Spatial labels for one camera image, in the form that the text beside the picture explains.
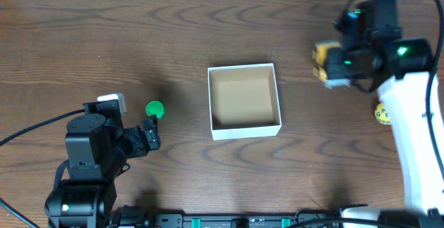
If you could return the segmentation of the green spinning top toy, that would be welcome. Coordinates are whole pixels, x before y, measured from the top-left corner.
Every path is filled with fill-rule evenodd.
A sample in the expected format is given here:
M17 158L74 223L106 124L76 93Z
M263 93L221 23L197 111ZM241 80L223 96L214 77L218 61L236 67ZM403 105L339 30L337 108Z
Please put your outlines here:
M164 104L161 101L153 100L147 104L145 112L147 116L155 116L157 119L161 119L165 113Z

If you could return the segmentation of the yellow blue toy truck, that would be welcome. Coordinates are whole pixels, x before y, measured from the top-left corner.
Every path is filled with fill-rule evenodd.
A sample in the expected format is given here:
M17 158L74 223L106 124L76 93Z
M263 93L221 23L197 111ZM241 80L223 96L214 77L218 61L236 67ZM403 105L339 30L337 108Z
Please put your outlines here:
M344 50L339 41L325 40L315 43L312 57L313 74L325 87L332 89L351 85Z

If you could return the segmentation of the yellow ball with blue spots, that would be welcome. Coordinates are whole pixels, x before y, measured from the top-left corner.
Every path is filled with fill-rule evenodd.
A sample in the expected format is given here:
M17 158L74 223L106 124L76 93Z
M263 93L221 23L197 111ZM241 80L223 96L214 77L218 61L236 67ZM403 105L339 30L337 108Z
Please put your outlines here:
M387 112L383 103L378 103L374 110L376 120L383 125L391 124L390 114Z

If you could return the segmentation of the white cardboard box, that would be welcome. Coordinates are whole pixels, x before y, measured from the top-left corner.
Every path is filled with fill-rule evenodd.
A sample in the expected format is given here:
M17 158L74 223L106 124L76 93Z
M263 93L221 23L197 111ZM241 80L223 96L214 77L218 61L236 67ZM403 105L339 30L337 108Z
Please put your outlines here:
M282 118L274 64L210 67L207 83L213 140L278 134Z

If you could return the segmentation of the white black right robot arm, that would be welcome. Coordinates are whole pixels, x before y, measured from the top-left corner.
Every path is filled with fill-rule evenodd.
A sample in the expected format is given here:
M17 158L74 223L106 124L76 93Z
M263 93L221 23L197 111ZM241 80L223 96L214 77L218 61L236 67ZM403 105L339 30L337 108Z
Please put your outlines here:
M429 42L402 38L396 0L361 2L336 25L341 41L315 45L315 76L328 88L369 79L391 119L407 210L443 213L443 119Z

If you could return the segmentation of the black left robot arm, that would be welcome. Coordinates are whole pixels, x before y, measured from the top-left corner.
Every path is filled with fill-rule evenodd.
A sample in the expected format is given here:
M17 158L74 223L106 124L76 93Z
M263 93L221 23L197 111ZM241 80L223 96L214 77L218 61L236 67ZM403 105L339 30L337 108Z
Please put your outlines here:
M125 128L117 99L85 103L85 113L67 124L67 163L59 166L68 179L59 179L46 199L49 227L109 227L117 198L114 181L130 166L160 148L157 114L141 125Z

